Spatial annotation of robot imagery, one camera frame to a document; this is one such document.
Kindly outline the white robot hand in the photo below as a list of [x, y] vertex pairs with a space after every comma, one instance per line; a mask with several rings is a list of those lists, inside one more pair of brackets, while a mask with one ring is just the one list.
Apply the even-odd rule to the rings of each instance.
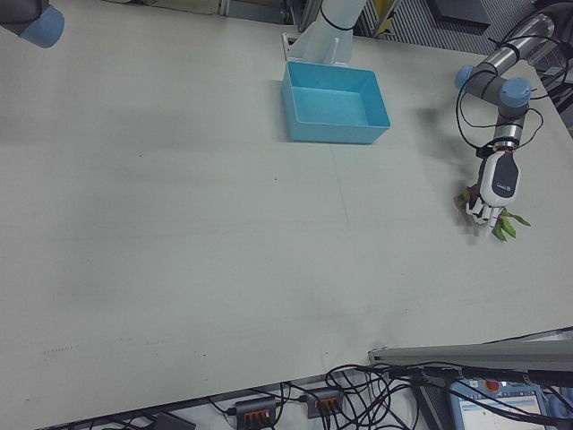
[[477, 183], [469, 189], [466, 214], [492, 232], [502, 211], [516, 200], [519, 185], [520, 168], [514, 153], [494, 152], [482, 162]]

